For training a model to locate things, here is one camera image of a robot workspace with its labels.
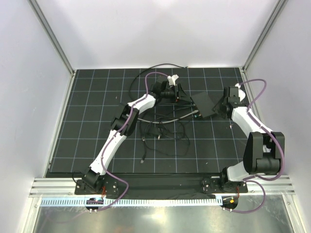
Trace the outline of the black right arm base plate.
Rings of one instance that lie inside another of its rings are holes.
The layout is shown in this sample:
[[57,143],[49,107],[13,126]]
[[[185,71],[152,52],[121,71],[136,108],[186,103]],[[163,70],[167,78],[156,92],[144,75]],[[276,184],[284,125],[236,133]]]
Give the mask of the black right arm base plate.
[[203,191],[206,194],[247,193],[247,185],[243,182],[232,182],[225,178],[204,177],[201,181]]

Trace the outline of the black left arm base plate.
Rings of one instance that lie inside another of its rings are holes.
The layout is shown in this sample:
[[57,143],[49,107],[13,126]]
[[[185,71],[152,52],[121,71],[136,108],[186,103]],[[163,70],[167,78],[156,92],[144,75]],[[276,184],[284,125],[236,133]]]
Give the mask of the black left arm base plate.
[[87,183],[85,178],[78,179],[74,190],[75,195],[104,194],[116,196],[120,193],[119,182],[108,175],[100,176],[94,184]]

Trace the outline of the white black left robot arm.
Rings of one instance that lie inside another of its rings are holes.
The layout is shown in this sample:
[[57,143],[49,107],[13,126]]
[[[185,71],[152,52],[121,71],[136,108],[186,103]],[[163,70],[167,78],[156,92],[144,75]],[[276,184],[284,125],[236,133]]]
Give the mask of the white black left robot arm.
[[145,76],[145,94],[126,104],[121,103],[111,122],[108,138],[95,160],[77,181],[77,188],[84,188],[91,194],[99,194],[104,188],[104,176],[110,162],[126,138],[131,136],[138,121],[138,116],[154,108],[162,99],[181,100],[186,97],[192,102],[178,83],[179,76],[166,75],[161,72],[151,72]]

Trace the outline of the black network switch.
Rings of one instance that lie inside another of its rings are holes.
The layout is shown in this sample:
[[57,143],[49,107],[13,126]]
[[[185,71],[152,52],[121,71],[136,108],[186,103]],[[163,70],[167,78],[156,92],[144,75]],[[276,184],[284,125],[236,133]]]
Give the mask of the black network switch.
[[216,115],[215,111],[213,110],[216,104],[212,101],[207,92],[195,94],[191,97],[191,99],[202,118]]

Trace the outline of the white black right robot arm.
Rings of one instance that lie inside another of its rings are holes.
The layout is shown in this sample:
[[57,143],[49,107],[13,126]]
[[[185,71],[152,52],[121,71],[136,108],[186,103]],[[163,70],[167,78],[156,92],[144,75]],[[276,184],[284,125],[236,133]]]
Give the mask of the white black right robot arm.
[[219,187],[231,192],[236,186],[258,177],[264,181],[277,180],[285,169],[285,136],[266,127],[243,99],[241,84],[224,88],[222,98],[213,108],[218,115],[231,119],[248,137],[242,162],[225,167]]

